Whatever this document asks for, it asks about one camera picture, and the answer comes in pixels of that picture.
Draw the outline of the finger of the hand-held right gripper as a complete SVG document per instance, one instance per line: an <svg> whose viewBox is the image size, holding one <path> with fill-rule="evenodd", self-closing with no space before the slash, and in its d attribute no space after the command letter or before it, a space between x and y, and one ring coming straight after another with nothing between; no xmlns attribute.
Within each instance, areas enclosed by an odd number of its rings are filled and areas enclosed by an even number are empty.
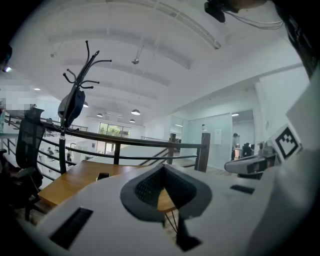
<svg viewBox="0 0 320 256"><path fill-rule="evenodd" d="M253 155L225 163L225 171L237 174L239 178L261 179L266 169L275 165L275 154Z"/></svg>

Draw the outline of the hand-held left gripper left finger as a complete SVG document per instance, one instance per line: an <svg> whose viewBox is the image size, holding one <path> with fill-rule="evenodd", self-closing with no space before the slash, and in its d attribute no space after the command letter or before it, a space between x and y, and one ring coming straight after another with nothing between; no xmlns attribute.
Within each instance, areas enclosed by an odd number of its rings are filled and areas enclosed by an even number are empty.
<svg viewBox="0 0 320 256"><path fill-rule="evenodd" d="M85 208L93 213L67 250L72 256L182 256L161 223L136 219L121 202L124 184L149 170L137 168L87 185L52 209L37 232L49 238L78 208Z"/></svg>

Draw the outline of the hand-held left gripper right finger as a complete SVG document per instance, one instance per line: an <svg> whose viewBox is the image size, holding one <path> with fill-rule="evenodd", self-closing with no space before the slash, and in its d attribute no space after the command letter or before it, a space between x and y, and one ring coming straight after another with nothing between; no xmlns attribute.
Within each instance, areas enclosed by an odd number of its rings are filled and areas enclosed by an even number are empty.
<svg viewBox="0 0 320 256"><path fill-rule="evenodd" d="M178 209L178 244L163 247L164 256L248 256L254 219L253 194L260 180L216 175L165 164L164 169L180 175L192 186L175 185L173 191L188 198L173 204Z"/></svg>

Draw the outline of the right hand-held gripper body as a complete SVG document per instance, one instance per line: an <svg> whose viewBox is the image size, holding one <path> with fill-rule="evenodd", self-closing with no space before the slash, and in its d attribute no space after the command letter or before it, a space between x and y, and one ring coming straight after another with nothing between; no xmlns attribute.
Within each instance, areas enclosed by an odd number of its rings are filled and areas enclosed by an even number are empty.
<svg viewBox="0 0 320 256"><path fill-rule="evenodd" d="M320 150L320 80L305 71L282 71L258 83L263 139L281 161L300 150Z"/></svg>

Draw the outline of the dark curved metal railing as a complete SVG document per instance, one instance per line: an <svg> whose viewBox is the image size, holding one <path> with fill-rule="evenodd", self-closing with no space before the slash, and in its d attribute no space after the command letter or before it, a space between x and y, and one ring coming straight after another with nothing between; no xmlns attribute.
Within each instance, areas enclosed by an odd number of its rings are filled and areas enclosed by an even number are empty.
<svg viewBox="0 0 320 256"><path fill-rule="evenodd" d="M40 124L44 126L46 131L57 132L58 135L60 136L60 132L59 132L58 128L54 125L53 122L47 122L46 119L41 118ZM151 160L154 160L156 162L162 160L163 162L165 162L166 160L197 158L197 154L187 155L187 156L171 156L170 152L167 154L164 154L163 156L160 156L161 153L159 152L152 157L148 157L148 156L121 156L120 155L121 145L162 148L163 152L165 152L168 149L199 149L202 147L201 143L200 144L188 144L188 143L175 143L175 142L156 141L156 140L130 139L130 138L123 138L123 137L116 137L116 136L92 133L92 132L82 131L82 130L78 130L75 132L68 132L67 131L65 135L70 135L72 137L88 139L88 140L92 140L92 141L99 141L99 142L106 142L106 143L115 144L115 151L114 151L113 155L90 152L90 151L85 151L85 150L65 146L65 150L70 150L73 152L86 154L86 155L90 155L90 156L113 159L113 163L115 165L119 164L119 160L143 160L144 162L140 164L141 166L143 166L145 163L147 163ZM53 141L45 139L45 135L40 136L39 139L47 144L59 147L59 143L55 143ZM51 155L51 154L46 153L41 150L39 150L38 152L42 155L46 155L47 157L50 157L54 160L59 161L59 156L57 157L57 156ZM61 174L60 168L56 169L56 168L54 168L50 165L47 165L41 161L37 161L37 163L56 172L56 173ZM71 165L71 166L76 165L76 163L66 160L66 165L67 164Z"/></svg>

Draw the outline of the large glass window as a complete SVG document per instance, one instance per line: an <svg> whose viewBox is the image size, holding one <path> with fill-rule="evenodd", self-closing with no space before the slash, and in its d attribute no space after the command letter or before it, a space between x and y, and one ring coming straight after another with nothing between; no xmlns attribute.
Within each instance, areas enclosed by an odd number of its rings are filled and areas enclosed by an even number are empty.
<svg viewBox="0 0 320 256"><path fill-rule="evenodd" d="M102 135L108 135L108 136L114 136L114 137L129 138L131 134L131 128L126 126L101 122L99 124L98 133Z"/></svg>

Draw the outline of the black mesh office chair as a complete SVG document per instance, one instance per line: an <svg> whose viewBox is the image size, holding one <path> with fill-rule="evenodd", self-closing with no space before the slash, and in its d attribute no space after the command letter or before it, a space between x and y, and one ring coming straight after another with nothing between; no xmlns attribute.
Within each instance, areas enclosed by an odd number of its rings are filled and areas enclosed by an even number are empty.
<svg viewBox="0 0 320 256"><path fill-rule="evenodd" d="M43 174L38 168L38 153L45 126L41 122L43 109L31 107L24 112L20 122L15 150L18 168L10 168L3 153L0 153L0 196L12 210L24 209L24 219L30 220L31 210L43 213L36 206L43 183Z"/></svg>

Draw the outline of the black printed t-shirt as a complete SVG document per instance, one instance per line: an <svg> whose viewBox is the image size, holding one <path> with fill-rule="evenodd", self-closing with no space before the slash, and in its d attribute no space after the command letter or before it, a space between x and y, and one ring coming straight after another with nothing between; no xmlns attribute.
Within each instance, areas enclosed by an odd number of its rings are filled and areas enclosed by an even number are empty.
<svg viewBox="0 0 320 256"><path fill-rule="evenodd" d="M309 79L320 64L320 2L316 0L271 0L279 17L284 21L288 38Z"/></svg>

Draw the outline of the dark hanging bag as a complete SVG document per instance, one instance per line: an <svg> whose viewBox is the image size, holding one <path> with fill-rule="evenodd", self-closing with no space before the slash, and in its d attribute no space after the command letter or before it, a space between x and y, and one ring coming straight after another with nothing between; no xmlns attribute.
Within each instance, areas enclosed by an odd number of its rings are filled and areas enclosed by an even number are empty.
<svg viewBox="0 0 320 256"><path fill-rule="evenodd" d="M65 108L68 102L69 94L66 95L58 107L58 116L62 119L64 116ZM85 92L81 90L76 90L73 94L71 101L69 103L66 116L65 116L65 127L70 127L72 122L81 114L83 105L85 103Z"/></svg>

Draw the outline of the black coat rack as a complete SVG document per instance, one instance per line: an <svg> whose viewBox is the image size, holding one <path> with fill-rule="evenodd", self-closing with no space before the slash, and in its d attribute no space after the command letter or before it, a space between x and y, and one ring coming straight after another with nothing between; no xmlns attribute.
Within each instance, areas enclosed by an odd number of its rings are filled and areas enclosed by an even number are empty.
<svg viewBox="0 0 320 256"><path fill-rule="evenodd" d="M66 156L65 156L65 149L66 149L66 132L76 132L79 129L70 129L70 127L65 127L65 116L67 114L67 109L69 108L69 104L71 102L73 94L76 92L76 90L84 91L88 89L93 89L93 86L84 86L85 83L92 83L92 84L99 84L99 81L94 80L85 80L85 76L89 72L90 68L98 63L111 63L111 59L101 59L96 60L96 57L100 53L99 51L96 51L94 54L90 53L90 47L89 47L89 41L85 41L86 50L87 50L87 59L81 68L79 74L74 74L70 69L67 69L67 72L73 75L73 80L70 80L66 73L63 73L63 77L66 79L66 81L70 84L72 84L71 91L69 93L69 98L64 110L63 118L60 118L60 126L58 127L58 131L60 133L59 136L59 143L58 143L58 149L59 149L59 168L60 173L64 174L67 171L66 167Z"/></svg>

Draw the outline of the long white ceiling light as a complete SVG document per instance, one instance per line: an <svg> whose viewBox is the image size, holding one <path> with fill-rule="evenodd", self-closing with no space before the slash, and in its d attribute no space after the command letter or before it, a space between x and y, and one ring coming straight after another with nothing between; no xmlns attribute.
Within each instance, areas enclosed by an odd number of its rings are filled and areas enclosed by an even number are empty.
<svg viewBox="0 0 320 256"><path fill-rule="evenodd" d="M219 50L221 48L221 44L218 42L218 40L189 15L164 2L159 2L154 5L156 5L156 11L170 16L173 19L177 20L179 23L185 25L187 28L196 33L200 38L202 38L213 49Z"/></svg>

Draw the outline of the hanging ceiling spotlight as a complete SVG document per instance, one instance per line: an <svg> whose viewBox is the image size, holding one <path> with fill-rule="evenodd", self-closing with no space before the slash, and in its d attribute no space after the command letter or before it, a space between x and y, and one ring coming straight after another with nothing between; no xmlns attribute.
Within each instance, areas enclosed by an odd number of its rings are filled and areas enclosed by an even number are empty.
<svg viewBox="0 0 320 256"><path fill-rule="evenodd" d="M142 53L142 51L143 51L143 48L144 48L144 45L142 45L142 46L137 50L137 53L136 53L135 58L131 61L132 64L137 65L137 64L140 62L140 56L141 56L141 53Z"/></svg>

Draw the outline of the dark wooden railing post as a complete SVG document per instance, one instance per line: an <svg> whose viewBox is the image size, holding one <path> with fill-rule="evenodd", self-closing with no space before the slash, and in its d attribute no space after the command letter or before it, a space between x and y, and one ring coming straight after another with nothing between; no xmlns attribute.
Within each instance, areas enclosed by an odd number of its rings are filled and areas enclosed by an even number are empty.
<svg viewBox="0 0 320 256"><path fill-rule="evenodd" d="M210 152L211 134L208 132L202 133L201 148L197 149L197 157L194 169L205 173L208 167L209 152Z"/></svg>

